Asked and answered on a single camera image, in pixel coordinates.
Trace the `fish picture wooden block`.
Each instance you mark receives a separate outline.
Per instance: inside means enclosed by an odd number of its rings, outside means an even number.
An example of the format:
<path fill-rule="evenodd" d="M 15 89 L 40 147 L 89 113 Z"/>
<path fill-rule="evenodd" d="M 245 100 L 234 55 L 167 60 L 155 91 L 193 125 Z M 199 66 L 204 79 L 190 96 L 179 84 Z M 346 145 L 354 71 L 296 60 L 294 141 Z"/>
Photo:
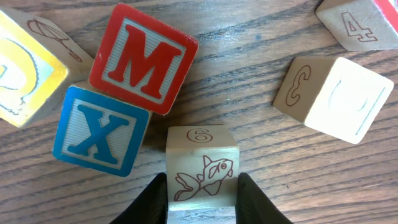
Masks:
<path fill-rule="evenodd" d="M 170 211 L 236 205 L 239 146 L 225 125 L 169 127 L 165 160 Z"/>

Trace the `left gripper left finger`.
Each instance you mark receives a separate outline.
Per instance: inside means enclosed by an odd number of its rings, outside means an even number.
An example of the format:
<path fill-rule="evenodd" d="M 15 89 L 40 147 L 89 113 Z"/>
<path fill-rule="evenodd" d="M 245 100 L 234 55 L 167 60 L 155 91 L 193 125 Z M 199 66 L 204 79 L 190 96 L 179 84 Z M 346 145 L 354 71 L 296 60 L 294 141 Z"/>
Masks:
<path fill-rule="evenodd" d="M 166 224 L 167 175 L 161 172 L 110 224 Z"/>

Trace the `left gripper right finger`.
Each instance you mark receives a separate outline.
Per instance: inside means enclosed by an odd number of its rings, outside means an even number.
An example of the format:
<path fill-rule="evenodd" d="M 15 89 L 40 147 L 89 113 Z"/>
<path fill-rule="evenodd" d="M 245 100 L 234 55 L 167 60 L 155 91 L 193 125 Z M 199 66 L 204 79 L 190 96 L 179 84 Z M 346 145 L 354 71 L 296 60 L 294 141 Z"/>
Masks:
<path fill-rule="evenodd" d="M 247 173 L 238 176 L 237 224 L 292 224 Z"/>

